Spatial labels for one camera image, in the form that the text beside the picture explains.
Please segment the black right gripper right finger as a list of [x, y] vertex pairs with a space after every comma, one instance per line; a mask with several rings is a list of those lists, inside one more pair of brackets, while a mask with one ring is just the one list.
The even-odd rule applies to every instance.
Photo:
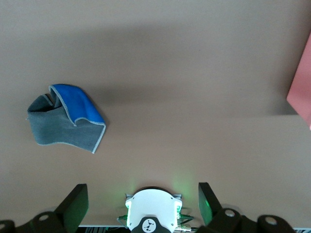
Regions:
[[198, 184], [199, 209], [204, 225], [199, 233], [294, 233], [283, 218], [261, 215], [253, 221], [232, 208], [224, 208], [209, 183]]

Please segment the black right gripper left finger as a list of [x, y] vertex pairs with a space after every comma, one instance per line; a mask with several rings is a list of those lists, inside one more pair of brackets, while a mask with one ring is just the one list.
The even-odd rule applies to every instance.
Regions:
[[23, 225], [16, 226], [12, 220], [2, 220], [2, 233], [74, 233], [88, 211], [86, 184], [78, 184], [54, 211], [36, 215]]

